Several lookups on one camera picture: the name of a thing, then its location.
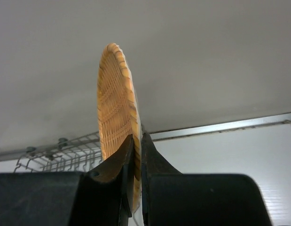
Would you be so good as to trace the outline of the woven-pattern orange plate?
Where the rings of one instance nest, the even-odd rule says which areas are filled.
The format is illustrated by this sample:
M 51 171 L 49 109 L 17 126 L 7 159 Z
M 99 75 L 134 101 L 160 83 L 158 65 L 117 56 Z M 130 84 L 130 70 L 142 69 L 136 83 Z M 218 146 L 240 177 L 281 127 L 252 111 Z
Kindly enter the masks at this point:
M 97 112 L 103 159 L 114 154 L 128 135 L 133 136 L 133 211 L 136 211 L 141 193 L 142 123 L 132 73 L 123 50 L 116 43 L 104 48 L 99 62 Z

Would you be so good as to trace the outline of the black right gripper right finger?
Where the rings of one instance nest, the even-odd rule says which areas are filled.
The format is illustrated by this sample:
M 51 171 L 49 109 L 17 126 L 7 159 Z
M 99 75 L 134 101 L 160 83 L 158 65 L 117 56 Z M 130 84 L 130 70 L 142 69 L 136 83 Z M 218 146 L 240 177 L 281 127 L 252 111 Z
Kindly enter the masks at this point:
M 142 138 L 142 214 L 146 226 L 269 226 L 255 181 L 244 174 L 183 174 Z

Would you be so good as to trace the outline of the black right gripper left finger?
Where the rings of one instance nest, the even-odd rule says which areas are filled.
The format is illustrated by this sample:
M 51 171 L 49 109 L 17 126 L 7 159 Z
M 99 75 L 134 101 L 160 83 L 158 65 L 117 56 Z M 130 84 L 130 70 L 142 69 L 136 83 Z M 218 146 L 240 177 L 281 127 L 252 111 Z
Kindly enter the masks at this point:
M 134 141 L 89 172 L 0 173 L 0 226 L 126 226 Z

